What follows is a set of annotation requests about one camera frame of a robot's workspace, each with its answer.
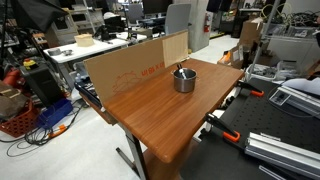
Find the blue bin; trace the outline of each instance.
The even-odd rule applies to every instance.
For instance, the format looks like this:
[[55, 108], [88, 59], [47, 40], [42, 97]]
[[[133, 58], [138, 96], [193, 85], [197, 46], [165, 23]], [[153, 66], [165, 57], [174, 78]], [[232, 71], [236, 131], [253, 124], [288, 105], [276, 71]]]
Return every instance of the blue bin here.
[[73, 107], [69, 100], [61, 99], [38, 116], [37, 127], [50, 129], [66, 117]]

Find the stainless steel container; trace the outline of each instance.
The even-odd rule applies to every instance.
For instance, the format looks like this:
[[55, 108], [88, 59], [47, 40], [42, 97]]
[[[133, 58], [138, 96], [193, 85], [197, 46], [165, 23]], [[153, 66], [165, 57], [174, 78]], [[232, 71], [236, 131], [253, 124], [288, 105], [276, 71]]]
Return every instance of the stainless steel container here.
[[196, 83], [197, 73], [196, 71], [188, 68], [182, 68], [186, 76], [186, 79], [179, 72], [179, 69], [173, 72], [174, 76], [174, 89], [179, 92], [187, 93], [194, 90]]

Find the red object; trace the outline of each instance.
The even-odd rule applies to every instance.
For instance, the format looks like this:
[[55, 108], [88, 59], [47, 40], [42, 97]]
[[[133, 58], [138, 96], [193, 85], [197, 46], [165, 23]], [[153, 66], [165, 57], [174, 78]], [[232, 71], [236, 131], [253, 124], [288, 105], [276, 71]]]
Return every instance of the red object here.
[[257, 97], [262, 97], [264, 95], [264, 92], [251, 91], [251, 94]]
[[204, 18], [204, 29], [203, 29], [204, 32], [210, 32], [210, 21], [211, 21], [210, 15], [206, 13], [206, 16]]
[[59, 126], [59, 131], [58, 132], [56, 132], [56, 133], [50, 133], [49, 134], [49, 137], [50, 138], [54, 138], [54, 137], [57, 137], [57, 136], [60, 136], [63, 132], [65, 132], [67, 130], [67, 127], [64, 125], [64, 124], [62, 124], [62, 125], [60, 125]]
[[238, 133], [237, 131], [234, 131], [234, 133], [237, 134], [237, 137], [234, 137], [226, 132], [223, 132], [223, 137], [226, 138], [226, 139], [229, 139], [230, 141], [232, 142], [238, 142], [239, 139], [240, 139], [240, 133]]
[[18, 84], [19, 79], [20, 79], [20, 70], [19, 69], [11, 69], [11, 71], [7, 73], [3, 82], [7, 85], [14, 87], [14, 88], [20, 89], [21, 85]]
[[0, 130], [17, 138], [36, 128], [39, 110], [28, 100], [18, 116], [0, 124]]

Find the red plastic basket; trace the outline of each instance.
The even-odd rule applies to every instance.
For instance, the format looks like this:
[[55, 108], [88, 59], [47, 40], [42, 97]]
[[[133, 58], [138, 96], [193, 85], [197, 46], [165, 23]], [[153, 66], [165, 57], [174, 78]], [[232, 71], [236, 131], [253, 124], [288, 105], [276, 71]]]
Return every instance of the red plastic basket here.
[[28, 100], [18, 116], [0, 124], [0, 130], [17, 138], [36, 127], [39, 110]]

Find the wooden table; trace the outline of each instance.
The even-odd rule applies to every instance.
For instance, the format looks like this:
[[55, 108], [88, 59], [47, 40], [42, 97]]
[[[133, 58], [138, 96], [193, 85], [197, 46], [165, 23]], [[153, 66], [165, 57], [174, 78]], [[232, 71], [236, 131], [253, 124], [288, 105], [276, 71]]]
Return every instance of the wooden table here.
[[139, 140], [161, 161], [173, 162], [203, 124], [205, 113], [213, 112], [243, 77], [242, 71], [193, 59], [182, 66], [197, 72], [193, 92], [175, 91], [172, 66], [104, 102], [126, 131], [141, 179], [149, 176]]

